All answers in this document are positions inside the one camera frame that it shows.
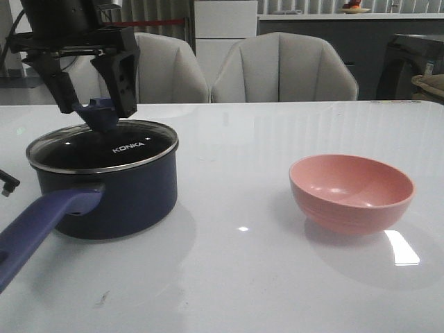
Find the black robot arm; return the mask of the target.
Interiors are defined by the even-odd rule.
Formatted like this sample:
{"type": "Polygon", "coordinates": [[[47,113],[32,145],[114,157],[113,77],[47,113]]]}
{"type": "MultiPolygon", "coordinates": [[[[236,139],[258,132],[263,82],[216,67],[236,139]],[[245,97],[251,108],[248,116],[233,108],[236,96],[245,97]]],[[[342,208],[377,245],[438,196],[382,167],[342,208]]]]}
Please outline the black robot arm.
{"type": "Polygon", "coordinates": [[[23,1],[31,31],[8,36],[13,53],[43,80],[61,112],[79,105],[69,74],[61,69],[65,56],[92,56],[91,64],[105,81],[119,118],[137,110],[136,73],[139,47],[132,28],[104,24],[97,1],[23,1]]]}

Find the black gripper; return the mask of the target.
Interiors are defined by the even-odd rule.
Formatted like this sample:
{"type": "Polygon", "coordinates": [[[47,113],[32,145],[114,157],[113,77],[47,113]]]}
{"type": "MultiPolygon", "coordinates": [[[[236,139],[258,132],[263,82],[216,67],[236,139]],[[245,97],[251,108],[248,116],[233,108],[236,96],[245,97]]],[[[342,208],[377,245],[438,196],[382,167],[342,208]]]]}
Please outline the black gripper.
{"type": "Polygon", "coordinates": [[[128,118],[137,111],[136,74],[139,48],[131,27],[105,25],[92,31],[39,39],[35,33],[17,33],[7,38],[13,53],[24,52],[24,63],[43,80],[63,114],[74,111],[79,100],[60,59],[95,56],[91,61],[101,75],[117,116],[128,118]]]}

